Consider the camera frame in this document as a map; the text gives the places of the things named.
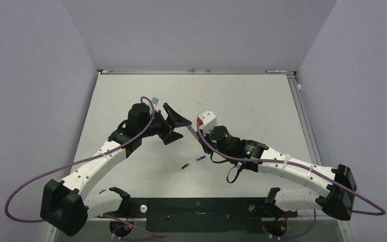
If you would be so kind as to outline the blue AAA battery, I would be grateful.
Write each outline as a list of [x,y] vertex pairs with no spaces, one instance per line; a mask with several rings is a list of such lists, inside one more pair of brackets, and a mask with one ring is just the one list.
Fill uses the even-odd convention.
[[205,159],[205,158],[206,158],[206,156],[204,155],[204,156],[196,158],[196,161],[200,161],[200,160]]

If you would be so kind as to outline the white air conditioner remote control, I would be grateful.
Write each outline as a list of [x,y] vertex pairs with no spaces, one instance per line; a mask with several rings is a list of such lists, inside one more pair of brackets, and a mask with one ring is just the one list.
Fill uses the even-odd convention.
[[189,130],[189,132],[190,132],[196,139],[199,138],[198,133],[197,133],[197,130],[196,130],[192,125],[189,125],[189,126],[187,126],[186,128]]

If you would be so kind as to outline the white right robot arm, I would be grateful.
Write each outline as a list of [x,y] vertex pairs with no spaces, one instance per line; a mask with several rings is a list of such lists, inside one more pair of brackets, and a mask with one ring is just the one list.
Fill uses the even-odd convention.
[[277,216],[283,212],[297,210],[319,210],[334,219],[349,221],[354,212],[357,183],[350,167],[339,164],[337,167],[320,166],[291,157],[254,140],[242,140],[229,134],[224,126],[216,140],[199,135],[192,130],[204,152],[213,156],[224,155],[219,163],[230,163],[234,183],[242,171],[269,174],[298,184],[298,189],[284,189],[273,185],[265,201],[265,211]]

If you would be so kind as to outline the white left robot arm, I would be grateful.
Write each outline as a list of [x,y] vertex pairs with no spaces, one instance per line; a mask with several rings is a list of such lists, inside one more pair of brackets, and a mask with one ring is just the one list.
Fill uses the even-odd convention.
[[40,217],[68,236],[78,233],[94,217],[113,212],[118,217],[130,210],[130,195],[111,187],[98,195],[89,192],[117,164],[128,158],[146,137],[158,136],[165,145],[183,137],[175,128],[190,126],[191,121],[163,104],[167,117],[145,103],[136,103],[127,119],[111,133],[90,161],[60,181],[50,180],[44,187]]

